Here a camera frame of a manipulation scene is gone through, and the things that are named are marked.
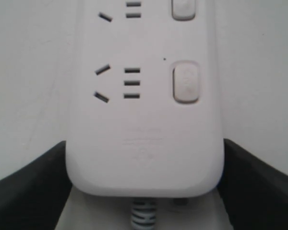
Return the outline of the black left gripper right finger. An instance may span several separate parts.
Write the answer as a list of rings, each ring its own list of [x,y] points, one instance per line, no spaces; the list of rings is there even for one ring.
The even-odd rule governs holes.
[[[230,139],[217,186],[235,230],[288,230],[288,175]]]

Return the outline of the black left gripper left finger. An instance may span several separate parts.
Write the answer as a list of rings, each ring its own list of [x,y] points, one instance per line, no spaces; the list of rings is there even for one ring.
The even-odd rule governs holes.
[[[0,180],[0,230],[54,230],[72,190],[61,141]]]

